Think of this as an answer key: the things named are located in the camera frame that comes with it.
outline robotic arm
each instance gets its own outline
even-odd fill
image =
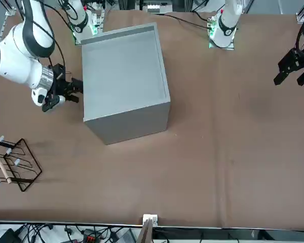
[[[73,78],[68,83],[62,65],[56,64],[52,68],[43,66],[38,61],[38,58],[50,57],[55,48],[55,41],[51,38],[54,34],[43,3],[41,0],[23,0],[22,5],[25,17],[23,23],[14,26],[0,42],[0,75],[30,87],[33,102],[42,106],[43,111],[62,104],[65,100],[78,102],[79,99],[72,93],[83,92],[82,82]],[[88,23],[81,0],[71,0],[68,5],[72,9],[68,12],[73,25],[81,31],[86,26],[86,19]]]
[[[14,26],[0,42],[0,75],[29,86],[34,103],[41,106],[53,83],[53,72],[42,66],[37,58],[49,57],[55,43],[32,20],[52,36],[53,32],[42,3],[24,0],[22,4],[26,16],[24,22]]]
[[[225,48],[231,44],[242,11],[241,0],[225,0],[223,10],[216,14],[216,26],[210,35],[218,47]]]

